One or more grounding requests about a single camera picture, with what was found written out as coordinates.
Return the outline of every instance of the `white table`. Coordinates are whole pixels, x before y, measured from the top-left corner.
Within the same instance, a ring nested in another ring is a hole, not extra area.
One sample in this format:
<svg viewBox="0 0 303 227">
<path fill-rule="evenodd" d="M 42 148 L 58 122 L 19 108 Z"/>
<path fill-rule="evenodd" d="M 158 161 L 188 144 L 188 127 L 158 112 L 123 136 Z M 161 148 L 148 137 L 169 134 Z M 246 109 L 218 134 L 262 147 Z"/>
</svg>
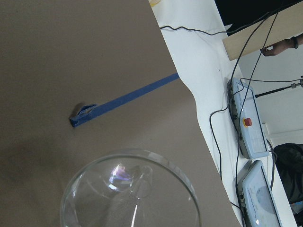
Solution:
<svg viewBox="0 0 303 227">
<path fill-rule="evenodd" d="M 223 23 L 213 0 L 162 0 L 153 7 L 153 12 L 159 26 L 185 26 L 209 33 L 224 31 Z M 183 29 L 178 31 L 163 29 L 162 34 L 178 74 L 195 97 L 199 125 L 219 170 L 219 153 L 211 134 L 209 115 L 227 105 L 226 84 L 232 75 L 236 62 L 236 60 L 229 61 L 222 43 L 222 39 L 227 37 L 227 34 L 209 36 Z M 235 77 L 241 77 L 239 67 L 236 69 Z M 228 111 L 215 114 L 212 122 L 222 153 L 223 184 L 230 201 L 237 203 L 234 184 L 238 151 L 237 135 Z M 270 182 L 271 155 L 261 158 L 261 160 L 267 169 Z M 241 170 L 247 161 L 240 155 L 238 169 Z M 272 192 L 283 226 L 295 227 L 296 223 L 277 170 L 275 171 Z M 241 223 L 239 209 L 233 206 L 233 210 Z"/>
</svg>

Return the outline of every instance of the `clear glass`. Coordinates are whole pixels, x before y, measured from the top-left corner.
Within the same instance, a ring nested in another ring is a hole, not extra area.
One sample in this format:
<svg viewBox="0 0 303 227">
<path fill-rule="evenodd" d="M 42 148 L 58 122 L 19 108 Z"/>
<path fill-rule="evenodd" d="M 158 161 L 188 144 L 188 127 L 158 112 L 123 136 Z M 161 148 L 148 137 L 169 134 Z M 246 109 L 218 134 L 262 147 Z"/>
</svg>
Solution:
<svg viewBox="0 0 303 227">
<path fill-rule="evenodd" d="M 117 151 L 77 173 L 61 204 L 62 227 L 200 227 L 192 184 L 164 157 Z"/>
</svg>

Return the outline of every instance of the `yellow object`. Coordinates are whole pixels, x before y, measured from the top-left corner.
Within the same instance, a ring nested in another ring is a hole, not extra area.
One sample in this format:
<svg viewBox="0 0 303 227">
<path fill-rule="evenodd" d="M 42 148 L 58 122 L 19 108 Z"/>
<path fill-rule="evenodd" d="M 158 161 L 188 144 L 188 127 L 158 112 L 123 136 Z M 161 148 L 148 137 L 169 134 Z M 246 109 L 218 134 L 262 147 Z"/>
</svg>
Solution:
<svg viewBox="0 0 303 227">
<path fill-rule="evenodd" d="M 155 6 L 158 4 L 161 0 L 148 0 L 150 2 L 151 7 Z"/>
</svg>

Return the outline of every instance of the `red button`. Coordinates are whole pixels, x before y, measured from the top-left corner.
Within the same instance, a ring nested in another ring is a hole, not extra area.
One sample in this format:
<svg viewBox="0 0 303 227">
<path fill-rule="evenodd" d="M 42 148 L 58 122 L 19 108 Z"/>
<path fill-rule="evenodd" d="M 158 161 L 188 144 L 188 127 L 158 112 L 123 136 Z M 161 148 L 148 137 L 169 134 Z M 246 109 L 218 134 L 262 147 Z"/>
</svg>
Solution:
<svg viewBox="0 0 303 227">
<path fill-rule="evenodd" d="M 250 118 L 245 118 L 243 123 L 244 123 L 244 126 L 246 126 L 246 127 L 252 126 L 252 121 Z"/>
</svg>

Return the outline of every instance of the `white surface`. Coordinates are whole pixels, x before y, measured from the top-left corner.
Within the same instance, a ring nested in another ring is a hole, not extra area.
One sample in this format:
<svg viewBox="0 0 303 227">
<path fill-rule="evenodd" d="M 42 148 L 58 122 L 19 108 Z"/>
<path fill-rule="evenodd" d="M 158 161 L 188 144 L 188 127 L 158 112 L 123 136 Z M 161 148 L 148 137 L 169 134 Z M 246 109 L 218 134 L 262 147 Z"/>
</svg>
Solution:
<svg viewBox="0 0 303 227">
<path fill-rule="evenodd" d="M 243 56 L 240 68 L 244 77 L 249 77 L 259 52 Z M 256 68 L 254 79 L 262 80 L 293 80 L 303 75 L 303 45 L 298 49 L 290 48 L 273 57 L 261 56 Z M 291 83 L 252 82 L 256 94 L 267 92 Z M 303 143 L 303 105 L 299 100 L 303 98 L 303 90 L 299 86 L 286 89 L 274 94 L 258 98 L 258 106 L 262 120 L 266 123 L 269 139 L 273 145 L 284 143 Z"/>
<path fill-rule="evenodd" d="M 153 7 L 159 26 L 185 26 L 214 33 L 223 31 L 224 26 L 212 0 L 162 0 Z M 222 39 L 226 34 L 208 36 L 185 30 L 163 29 L 162 34 L 182 81 L 193 93 L 199 125 L 210 149 L 214 162 L 219 169 L 219 154 L 211 135 L 209 115 L 227 105 L 226 84 L 232 75 L 235 61 L 228 60 Z M 236 77 L 241 77 L 237 68 Z M 217 113 L 212 118 L 214 132 L 222 153 L 223 184 L 233 203 L 237 203 L 235 193 L 235 171 L 237 158 L 237 135 L 228 111 Z M 271 157 L 262 158 L 271 180 Z M 239 158 L 239 170 L 247 162 Z M 275 172 L 273 195 L 284 227 L 295 227 L 296 223 L 288 205 L 282 183 Z M 240 211 L 233 206 L 241 223 Z"/>
</svg>

